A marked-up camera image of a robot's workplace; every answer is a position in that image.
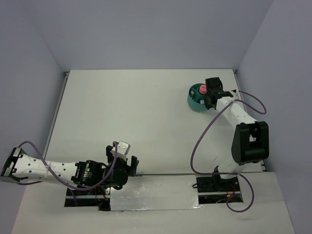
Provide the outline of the pink capped crayon tube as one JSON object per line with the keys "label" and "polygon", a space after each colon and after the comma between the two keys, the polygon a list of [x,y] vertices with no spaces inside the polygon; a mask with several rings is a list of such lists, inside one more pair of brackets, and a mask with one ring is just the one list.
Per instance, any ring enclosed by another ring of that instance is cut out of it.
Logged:
{"label": "pink capped crayon tube", "polygon": [[202,85],[198,88],[198,92],[199,92],[201,95],[206,94],[206,93],[207,93],[206,85],[205,85],[205,84],[202,84]]}

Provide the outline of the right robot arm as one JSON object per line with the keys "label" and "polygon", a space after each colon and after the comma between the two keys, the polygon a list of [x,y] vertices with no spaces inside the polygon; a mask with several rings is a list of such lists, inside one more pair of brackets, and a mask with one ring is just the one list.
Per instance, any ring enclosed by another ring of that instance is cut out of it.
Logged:
{"label": "right robot arm", "polygon": [[216,166],[212,175],[212,186],[223,191],[249,164],[269,157],[269,126],[251,117],[239,105],[244,101],[234,97],[237,90],[224,91],[219,77],[207,78],[205,86],[206,108],[217,110],[234,128],[231,156]]}

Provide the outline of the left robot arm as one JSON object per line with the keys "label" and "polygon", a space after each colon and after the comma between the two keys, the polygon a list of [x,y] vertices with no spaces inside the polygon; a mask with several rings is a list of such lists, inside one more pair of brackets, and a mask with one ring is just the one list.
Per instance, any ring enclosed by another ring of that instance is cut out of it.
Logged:
{"label": "left robot arm", "polygon": [[136,156],[127,164],[129,149],[130,145],[125,142],[107,146],[107,163],[93,160],[64,163],[30,157],[21,147],[15,147],[1,170],[0,179],[19,185],[60,182],[86,195],[96,187],[120,190],[130,176],[136,175],[139,164]]}

